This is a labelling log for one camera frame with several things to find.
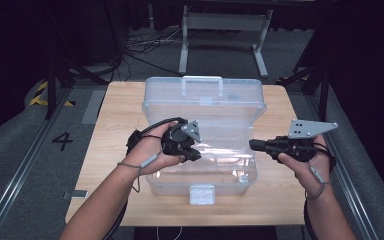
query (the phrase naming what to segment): hand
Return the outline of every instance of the hand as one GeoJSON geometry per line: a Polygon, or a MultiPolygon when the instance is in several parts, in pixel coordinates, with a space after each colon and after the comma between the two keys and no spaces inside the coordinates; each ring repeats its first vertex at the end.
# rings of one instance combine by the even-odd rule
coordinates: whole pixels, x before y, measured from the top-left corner
{"type": "Polygon", "coordinates": [[[130,151],[130,153],[123,160],[124,163],[133,166],[139,166],[143,161],[148,159],[154,154],[158,154],[158,157],[151,164],[141,169],[141,175],[147,175],[155,173],[162,168],[177,165],[183,161],[183,156],[169,156],[165,155],[161,150],[161,139],[155,137],[162,137],[163,134],[170,128],[176,125],[175,122],[170,122],[158,126],[151,131],[144,133],[143,138],[136,144],[136,146],[130,151]]]}
{"type": "MultiPolygon", "coordinates": [[[[322,135],[316,136],[314,143],[326,146],[326,142],[322,135]]],[[[284,153],[279,154],[278,158],[282,163],[295,172],[295,176],[298,178],[302,187],[305,188],[307,195],[310,198],[317,196],[323,187],[311,172],[310,165],[317,170],[320,176],[324,179],[324,182],[330,181],[329,158],[321,152],[317,152],[309,162],[299,162],[284,153]]]]}

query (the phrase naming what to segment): clear plastic container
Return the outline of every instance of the clear plastic container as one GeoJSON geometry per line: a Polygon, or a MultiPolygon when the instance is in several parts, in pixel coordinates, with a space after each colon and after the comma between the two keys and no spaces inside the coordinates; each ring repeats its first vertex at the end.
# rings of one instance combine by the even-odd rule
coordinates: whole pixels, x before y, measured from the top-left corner
{"type": "Polygon", "coordinates": [[[142,110],[149,124],[173,117],[197,120],[202,157],[147,175],[160,195],[189,195],[190,187],[212,185],[216,195],[239,195],[257,178],[252,123],[266,110],[261,82],[220,77],[152,77],[142,110]]]}

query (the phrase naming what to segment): handheld controller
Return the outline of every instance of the handheld controller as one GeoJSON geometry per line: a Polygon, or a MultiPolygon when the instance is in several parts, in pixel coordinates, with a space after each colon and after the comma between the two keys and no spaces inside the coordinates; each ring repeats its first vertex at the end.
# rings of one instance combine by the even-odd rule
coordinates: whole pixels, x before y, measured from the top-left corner
{"type": "Polygon", "coordinates": [[[267,141],[251,139],[249,146],[254,151],[269,154],[278,163],[281,163],[278,158],[280,153],[285,153],[300,162],[308,162],[316,152],[323,152],[328,155],[330,166],[333,169],[336,163],[334,156],[325,147],[325,149],[314,147],[313,140],[316,135],[331,131],[337,127],[337,123],[294,119],[291,122],[287,136],[277,136],[275,139],[267,141]]]}
{"type": "Polygon", "coordinates": [[[188,160],[196,161],[200,159],[201,153],[198,150],[192,148],[192,145],[195,144],[195,141],[201,142],[198,122],[192,121],[188,123],[188,120],[180,117],[165,119],[146,128],[142,132],[135,130],[127,140],[126,155],[129,154],[129,152],[143,137],[147,137],[145,133],[164,123],[172,121],[177,121],[178,123],[175,126],[169,128],[161,137],[163,153],[172,156],[183,155],[185,157],[184,162],[188,160]]]}

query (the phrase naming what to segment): container handle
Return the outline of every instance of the container handle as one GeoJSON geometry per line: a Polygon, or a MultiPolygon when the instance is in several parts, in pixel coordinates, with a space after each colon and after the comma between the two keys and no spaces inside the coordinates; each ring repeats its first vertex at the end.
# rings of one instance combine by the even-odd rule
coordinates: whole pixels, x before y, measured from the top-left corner
{"type": "Polygon", "coordinates": [[[186,96],[186,82],[218,82],[219,83],[219,97],[223,97],[223,79],[215,76],[184,76],[182,78],[182,96],[186,96]]]}

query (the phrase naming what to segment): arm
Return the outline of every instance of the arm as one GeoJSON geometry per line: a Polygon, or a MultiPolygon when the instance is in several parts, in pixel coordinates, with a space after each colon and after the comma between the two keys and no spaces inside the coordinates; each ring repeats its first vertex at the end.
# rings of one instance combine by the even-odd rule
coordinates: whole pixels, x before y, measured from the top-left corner
{"type": "MultiPolygon", "coordinates": [[[[315,143],[326,146],[323,137],[317,136],[315,143]]],[[[339,206],[331,184],[317,181],[310,166],[317,169],[325,181],[330,180],[329,159],[323,153],[317,153],[308,163],[298,162],[286,154],[279,154],[279,160],[292,169],[301,185],[307,191],[307,209],[311,225],[318,239],[355,239],[354,233],[339,206]]]]}
{"type": "MultiPolygon", "coordinates": [[[[151,130],[149,135],[161,137],[170,126],[164,124],[151,130]]],[[[139,166],[145,159],[161,151],[161,140],[144,137],[132,149],[123,163],[139,166]]],[[[110,230],[121,209],[126,204],[135,179],[160,169],[180,163],[181,156],[158,154],[158,158],[141,169],[119,165],[98,186],[77,210],[64,229],[61,239],[102,239],[110,230]]]]}

